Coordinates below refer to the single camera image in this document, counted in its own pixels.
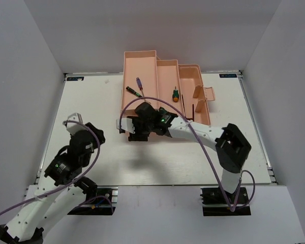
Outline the black green precision screwdriver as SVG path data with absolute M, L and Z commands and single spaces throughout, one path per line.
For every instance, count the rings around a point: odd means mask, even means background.
M 140 93 L 136 92 L 134 89 L 132 89 L 129 86 L 126 87 L 126 91 L 128 91 L 129 93 L 133 94 L 134 96 L 136 96 L 138 98 L 142 98 L 142 95 Z

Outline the blue handled screwdriver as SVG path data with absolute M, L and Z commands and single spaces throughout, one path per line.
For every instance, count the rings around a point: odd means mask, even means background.
M 144 92 L 143 92 L 143 86 L 142 86 L 142 83 L 141 83 L 141 80 L 139 77 L 136 78 L 136 82 L 137 82 L 138 88 L 139 88 L 142 96 L 145 97 Z

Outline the green orange stubby screwdriver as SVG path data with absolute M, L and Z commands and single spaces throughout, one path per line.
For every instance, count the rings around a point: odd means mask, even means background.
M 179 91 L 177 87 L 174 87 L 173 93 L 172 93 L 172 101 L 177 103 L 179 101 Z

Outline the large dark hex key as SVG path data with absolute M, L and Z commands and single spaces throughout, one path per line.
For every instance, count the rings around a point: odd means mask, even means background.
M 190 120 L 195 121 L 195 106 L 192 104 L 192 111 L 189 117 Z

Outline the pink plastic toolbox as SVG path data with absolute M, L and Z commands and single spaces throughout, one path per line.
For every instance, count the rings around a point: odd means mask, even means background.
M 215 100 L 212 87 L 204 87 L 198 64 L 179 64 L 177 60 L 162 60 L 155 50 L 126 51 L 124 53 L 123 92 L 121 112 L 123 116 L 134 116 L 135 108 L 142 103 L 136 96 L 126 91 L 129 86 L 139 91 L 136 78 L 139 77 L 144 95 L 150 97 L 154 109 L 160 107 L 183 115 L 181 95 L 185 103 L 185 116 L 189 119 L 192 104 L 195 106 L 195 122 L 210 125 L 208 102 Z M 174 87 L 179 91 L 179 101 L 172 101 Z

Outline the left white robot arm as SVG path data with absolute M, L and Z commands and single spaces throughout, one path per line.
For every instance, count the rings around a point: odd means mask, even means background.
M 93 168 L 104 132 L 91 123 L 74 120 L 64 122 L 70 142 L 62 147 L 44 171 L 34 196 L 14 205 L 18 214 L 0 225 L 0 240 L 4 243 L 43 243 L 49 231 L 74 207 L 97 198 L 96 184 L 86 177 Z

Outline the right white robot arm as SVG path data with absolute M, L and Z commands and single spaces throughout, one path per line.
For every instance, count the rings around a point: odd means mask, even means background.
M 150 133 L 155 133 L 159 136 L 201 142 L 217 153 L 223 168 L 220 198 L 227 203 L 237 198 L 242 168 L 252 147 L 235 124 L 229 123 L 219 128 L 185 121 L 162 107 L 155 110 L 147 102 L 141 103 L 135 109 L 135 114 L 121 120 L 121 128 L 129 132 L 129 141 L 147 141 Z

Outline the left blue table label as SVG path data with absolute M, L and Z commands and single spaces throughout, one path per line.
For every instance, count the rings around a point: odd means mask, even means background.
M 84 77 L 67 77 L 67 81 L 83 81 Z

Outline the blue table label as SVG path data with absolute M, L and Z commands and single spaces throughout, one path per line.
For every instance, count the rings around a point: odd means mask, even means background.
M 67 81 L 83 81 L 84 77 L 67 77 Z
M 219 74 L 220 78 L 237 78 L 237 74 Z

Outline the right blue table label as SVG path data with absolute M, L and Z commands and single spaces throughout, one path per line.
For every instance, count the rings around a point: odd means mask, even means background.
M 219 74 L 220 78 L 237 78 L 237 74 Z

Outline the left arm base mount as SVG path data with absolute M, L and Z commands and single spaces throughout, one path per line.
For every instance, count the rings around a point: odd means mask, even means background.
M 117 205 L 118 187 L 97 187 L 86 195 L 85 203 L 73 208 L 70 216 L 112 216 Z

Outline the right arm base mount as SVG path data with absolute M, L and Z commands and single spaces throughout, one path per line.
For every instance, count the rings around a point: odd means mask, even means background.
M 219 188 L 201 188 L 202 211 L 204 217 L 250 216 L 248 193 L 240 188 L 235 211 L 231 211 Z

